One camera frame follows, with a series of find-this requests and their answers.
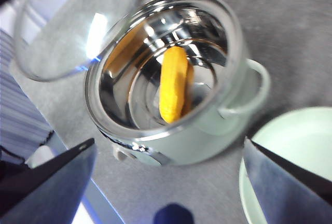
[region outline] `gray countertop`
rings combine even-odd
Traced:
[[[238,15],[253,59],[269,70],[273,83],[267,104],[249,124],[249,136],[286,111],[332,105],[331,0],[223,1]],[[246,223],[238,190],[242,137],[195,165],[118,162],[89,118],[84,74],[40,83],[26,79],[15,64],[11,71],[68,147],[95,138],[93,178],[125,223],[152,223],[157,210],[174,202],[191,210],[196,223]]]

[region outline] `glass lid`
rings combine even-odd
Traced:
[[[85,71],[100,60],[106,32],[142,0],[18,0],[16,63],[36,81]],[[127,28],[126,21],[122,28]]]

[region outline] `striped cloth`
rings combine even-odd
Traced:
[[[46,140],[52,128],[9,73],[12,38],[0,32],[0,144],[28,158]],[[19,162],[2,152],[1,160]]]

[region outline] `pot rim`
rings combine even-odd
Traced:
[[[119,140],[133,141],[133,142],[144,142],[154,139],[159,139],[163,137],[170,136],[174,133],[186,129],[191,123],[194,122],[199,116],[201,116],[205,110],[212,107],[213,104],[219,105],[227,94],[229,88],[231,87],[231,82],[234,80],[237,69],[239,68],[240,61],[242,59],[242,50],[244,49],[243,34],[239,20],[235,13],[230,9],[230,7],[223,1],[218,0],[152,0],[142,7],[140,7],[137,12],[128,20],[128,16],[124,16],[119,20],[107,33],[106,37],[109,42],[109,36],[114,37],[111,40],[120,40],[128,31],[134,28],[140,18],[148,17],[154,9],[161,7],[163,5],[175,4],[181,1],[191,1],[199,2],[202,1],[211,4],[211,8],[214,8],[215,13],[220,15],[216,16],[212,12],[208,12],[214,16],[225,29],[225,34],[227,37],[227,65],[225,69],[225,75],[223,80],[229,83],[217,83],[213,92],[208,94],[204,101],[199,104],[195,109],[193,109],[186,116],[180,118],[180,120],[174,123],[168,124],[164,127],[153,128],[153,129],[133,129],[124,127],[114,120],[112,120],[108,114],[105,112],[99,96],[99,81],[101,77],[101,71],[104,67],[104,63],[107,59],[102,59],[100,63],[95,63],[92,65],[86,73],[85,77],[85,102],[88,108],[91,119],[96,124],[96,126],[107,136]],[[129,21],[132,23],[130,28],[125,32],[121,29],[121,26]],[[115,47],[117,41],[111,42],[112,49]]]

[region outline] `yellow corn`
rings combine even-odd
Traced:
[[[159,111],[167,123],[181,117],[185,102],[188,60],[186,51],[177,46],[166,50],[161,66]]]

